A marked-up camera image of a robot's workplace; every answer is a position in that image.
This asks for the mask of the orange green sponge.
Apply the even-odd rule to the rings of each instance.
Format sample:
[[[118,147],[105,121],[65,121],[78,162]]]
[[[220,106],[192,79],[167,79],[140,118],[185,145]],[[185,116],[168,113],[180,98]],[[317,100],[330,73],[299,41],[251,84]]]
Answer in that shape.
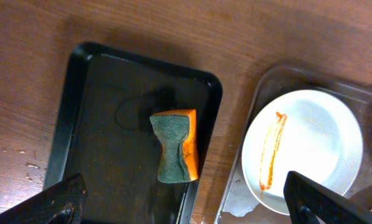
[[[162,145],[158,180],[166,184],[198,179],[197,112],[170,110],[150,116],[152,129]]]

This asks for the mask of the white plate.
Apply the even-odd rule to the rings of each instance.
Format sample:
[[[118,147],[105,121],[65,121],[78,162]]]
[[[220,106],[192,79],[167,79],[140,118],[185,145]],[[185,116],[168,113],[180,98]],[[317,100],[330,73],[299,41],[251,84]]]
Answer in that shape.
[[[290,171],[345,195],[362,157],[363,136],[351,109],[328,93],[297,90],[271,101],[253,119],[241,165],[258,202],[288,215],[283,189]]]

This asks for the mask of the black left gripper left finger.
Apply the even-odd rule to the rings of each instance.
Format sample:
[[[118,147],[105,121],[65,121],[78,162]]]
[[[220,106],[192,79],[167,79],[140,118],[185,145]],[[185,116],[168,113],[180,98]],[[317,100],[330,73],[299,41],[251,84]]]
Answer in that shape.
[[[86,196],[85,181],[75,174],[0,213],[0,223],[80,223]]]

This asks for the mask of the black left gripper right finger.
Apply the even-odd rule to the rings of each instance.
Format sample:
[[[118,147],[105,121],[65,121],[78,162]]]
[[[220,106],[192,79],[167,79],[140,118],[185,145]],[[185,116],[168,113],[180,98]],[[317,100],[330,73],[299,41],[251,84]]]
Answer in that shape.
[[[372,211],[349,202],[341,195],[290,171],[284,198],[292,224],[325,223],[371,224]]]

